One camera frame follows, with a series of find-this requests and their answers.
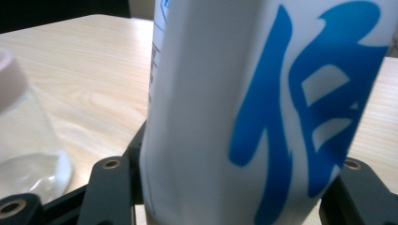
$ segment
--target clear glass jar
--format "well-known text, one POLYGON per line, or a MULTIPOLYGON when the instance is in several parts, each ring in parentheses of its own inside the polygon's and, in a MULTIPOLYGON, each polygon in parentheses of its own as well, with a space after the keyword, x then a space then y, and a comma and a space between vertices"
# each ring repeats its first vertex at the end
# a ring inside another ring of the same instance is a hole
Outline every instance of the clear glass jar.
POLYGON ((27 79, 12 54, 0 50, 0 199, 30 192, 47 203, 65 191, 71 172, 27 79))

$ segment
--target wooden table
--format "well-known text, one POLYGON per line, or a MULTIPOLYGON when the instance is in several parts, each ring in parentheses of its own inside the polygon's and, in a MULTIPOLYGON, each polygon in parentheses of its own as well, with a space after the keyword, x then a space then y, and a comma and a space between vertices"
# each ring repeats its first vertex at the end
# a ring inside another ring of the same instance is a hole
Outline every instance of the wooden table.
MULTIPOLYGON (((145 121, 151 40, 152 22, 102 15, 0 35, 69 152, 68 191, 87 183, 95 162, 121 155, 145 121)), ((398 193, 398 59, 385 59, 350 156, 398 193)), ((316 209, 305 224, 320 224, 316 209)))

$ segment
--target light wood tabletop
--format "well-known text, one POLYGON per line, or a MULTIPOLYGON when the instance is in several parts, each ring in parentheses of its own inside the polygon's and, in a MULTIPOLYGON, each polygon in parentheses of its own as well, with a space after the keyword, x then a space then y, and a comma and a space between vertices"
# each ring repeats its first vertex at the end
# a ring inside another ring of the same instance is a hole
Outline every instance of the light wood tabletop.
MULTIPOLYGON (((94 15, 0 35, 68 150, 67 192, 100 159, 120 156, 146 119, 152 22, 94 15)), ((349 156, 398 193, 398 59, 385 58, 349 156)), ((142 207, 138 224, 145 224, 142 207)), ((316 209, 305 224, 320 224, 316 209)))

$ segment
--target transparent glass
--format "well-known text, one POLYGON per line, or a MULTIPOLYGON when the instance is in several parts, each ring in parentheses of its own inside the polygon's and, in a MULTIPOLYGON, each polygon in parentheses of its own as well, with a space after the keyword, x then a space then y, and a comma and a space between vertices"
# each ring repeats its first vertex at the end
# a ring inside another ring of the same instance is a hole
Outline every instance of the transparent glass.
POLYGON ((0 199, 35 193, 43 203, 59 197, 71 165, 33 92, 0 112, 0 199))

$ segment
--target black metal bracket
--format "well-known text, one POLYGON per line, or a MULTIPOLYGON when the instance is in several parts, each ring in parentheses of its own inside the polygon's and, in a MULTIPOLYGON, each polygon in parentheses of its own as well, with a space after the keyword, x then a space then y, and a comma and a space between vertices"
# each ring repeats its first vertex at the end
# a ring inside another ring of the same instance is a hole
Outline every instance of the black metal bracket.
MULTIPOLYGON (((38 196, 0 200, 0 225, 136 224, 135 204, 143 203, 139 156, 145 124, 123 157, 97 162, 89 183, 42 205, 38 196)), ((340 176, 322 198, 322 224, 398 225, 398 197, 365 163, 348 158, 340 176)))

